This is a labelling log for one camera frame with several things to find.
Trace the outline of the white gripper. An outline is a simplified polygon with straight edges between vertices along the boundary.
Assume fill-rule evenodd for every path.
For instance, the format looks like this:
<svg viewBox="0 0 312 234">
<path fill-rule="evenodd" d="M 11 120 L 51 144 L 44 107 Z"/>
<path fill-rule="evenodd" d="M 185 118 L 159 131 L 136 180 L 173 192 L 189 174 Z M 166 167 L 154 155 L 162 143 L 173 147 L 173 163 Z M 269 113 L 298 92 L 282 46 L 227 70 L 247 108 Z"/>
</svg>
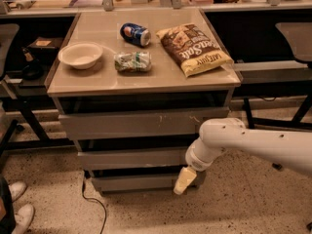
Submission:
<svg viewBox="0 0 312 234">
<path fill-rule="evenodd" d="M 205 171 L 221 155 L 220 147 L 208 147 L 199 138 L 194 140 L 185 153 L 185 161 L 189 167 L 181 169 L 175 182 L 174 193 L 181 195 L 197 177 L 196 172 Z"/>
</svg>

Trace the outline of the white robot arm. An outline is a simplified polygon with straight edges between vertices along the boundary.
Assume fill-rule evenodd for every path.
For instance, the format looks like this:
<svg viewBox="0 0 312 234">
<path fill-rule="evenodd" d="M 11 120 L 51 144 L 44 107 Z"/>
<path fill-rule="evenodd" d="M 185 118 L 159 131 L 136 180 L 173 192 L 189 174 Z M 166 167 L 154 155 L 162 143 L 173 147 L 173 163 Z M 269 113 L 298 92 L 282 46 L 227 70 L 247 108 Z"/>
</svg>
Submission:
<svg viewBox="0 0 312 234">
<path fill-rule="evenodd" d="M 186 151 L 187 166 L 178 175 L 174 193 L 181 195 L 198 172 L 205 171 L 229 150 L 241 150 L 297 172 L 312 174 L 311 133 L 247 129 L 238 118 L 210 119 L 201 125 L 199 137 Z"/>
</svg>

